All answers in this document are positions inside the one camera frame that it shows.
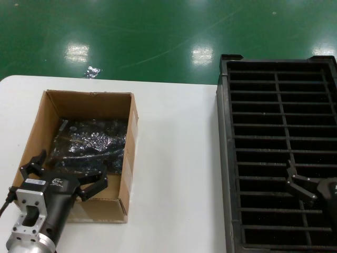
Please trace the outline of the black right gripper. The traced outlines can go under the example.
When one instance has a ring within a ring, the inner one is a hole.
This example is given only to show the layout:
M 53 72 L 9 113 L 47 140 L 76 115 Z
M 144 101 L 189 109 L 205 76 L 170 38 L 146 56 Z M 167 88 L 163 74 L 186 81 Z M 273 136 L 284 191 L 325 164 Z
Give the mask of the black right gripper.
M 313 205 L 318 201 L 318 192 L 329 213 L 336 213 L 336 178 L 310 178 L 297 173 L 294 163 L 288 160 L 286 189 L 289 194 Z

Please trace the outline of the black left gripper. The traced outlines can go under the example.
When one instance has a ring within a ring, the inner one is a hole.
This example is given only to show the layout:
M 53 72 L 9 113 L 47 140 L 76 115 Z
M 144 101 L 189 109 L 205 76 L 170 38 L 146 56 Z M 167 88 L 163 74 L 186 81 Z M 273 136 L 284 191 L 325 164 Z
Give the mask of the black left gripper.
M 107 188 L 107 167 L 104 163 L 102 169 L 76 174 L 75 179 L 72 175 L 51 171 L 45 174 L 43 164 L 46 157 L 47 152 L 43 149 L 39 155 L 33 156 L 28 163 L 20 166 L 19 171 L 23 181 L 30 179 L 29 176 L 33 174 L 46 182 L 43 194 L 47 217 L 42 226 L 42 234 L 52 241 L 59 241 L 76 200 L 76 194 L 84 202 Z

